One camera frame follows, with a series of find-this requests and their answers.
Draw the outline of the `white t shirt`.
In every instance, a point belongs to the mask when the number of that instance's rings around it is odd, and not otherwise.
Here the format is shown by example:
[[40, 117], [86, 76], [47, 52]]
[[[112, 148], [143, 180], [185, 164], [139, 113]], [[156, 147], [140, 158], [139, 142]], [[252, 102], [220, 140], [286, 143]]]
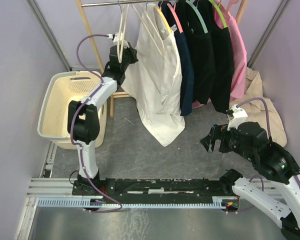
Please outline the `white t shirt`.
[[136, 100], [142, 124], [166, 147], [185, 129], [180, 109], [181, 61], [174, 32], [162, 39], [148, 22], [146, 15], [142, 13], [141, 16], [163, 56], [140, 24], [135, 46], [138, 62], [128, 66], [121, 87]]

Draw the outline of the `yellow hanger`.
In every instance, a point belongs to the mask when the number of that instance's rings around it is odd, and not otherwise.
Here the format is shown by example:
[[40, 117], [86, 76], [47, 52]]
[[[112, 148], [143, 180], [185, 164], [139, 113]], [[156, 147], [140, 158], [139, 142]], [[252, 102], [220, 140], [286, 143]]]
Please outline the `yellow hanger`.
[[159, 6], [154, 3], [148, 3], [146, 11], [161, 39], [166, 39], [172, 33], [172, 30]]

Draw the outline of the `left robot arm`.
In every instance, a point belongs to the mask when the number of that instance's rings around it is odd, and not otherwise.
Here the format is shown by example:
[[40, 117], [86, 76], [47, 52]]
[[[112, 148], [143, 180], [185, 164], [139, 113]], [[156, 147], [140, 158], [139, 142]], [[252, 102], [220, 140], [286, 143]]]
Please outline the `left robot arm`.
[[128, 66], [137, 61], [137, 50], [130, 43], [123, 48], [122, 62], [118, 60], [116, 47], [112, 46], [99, 83], [80, 101], [72, 100], [68, 105], [67, 130], [79, 159], [77, 182], [89, 195], [96, 195], [101, 189], [95, 159], [95, 141], [101, 129], [99, 109], [121, 87]]

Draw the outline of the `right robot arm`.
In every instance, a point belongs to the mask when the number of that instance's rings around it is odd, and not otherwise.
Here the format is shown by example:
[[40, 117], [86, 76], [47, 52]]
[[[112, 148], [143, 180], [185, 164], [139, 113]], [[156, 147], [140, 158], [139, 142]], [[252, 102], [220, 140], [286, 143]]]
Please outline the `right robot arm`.
[[207, 152], [213, 152], [217, 140], [220, 141], [219, 152], [234, 152], [248, 160], [275, 186], [285, 202], [254, 189], [233, 169], [222, 177], [221, 193], [243, 197], [271, 218], [287, 240], [300, 240], [300, 167], [294, 157], [274, 142], [257, 122], [244, 122], [231, 128], [215, 124], [200, 143]]

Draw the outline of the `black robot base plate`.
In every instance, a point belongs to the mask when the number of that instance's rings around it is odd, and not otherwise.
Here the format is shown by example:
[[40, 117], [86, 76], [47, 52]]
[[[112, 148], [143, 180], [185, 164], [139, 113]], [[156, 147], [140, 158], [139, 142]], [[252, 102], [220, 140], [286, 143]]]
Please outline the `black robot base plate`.
[[231, 185], [220, 180], [128, 179], [106, 178], [96, 183], [98, 189], [121, 204], [212, 203], [214, 197], [237, 196]]

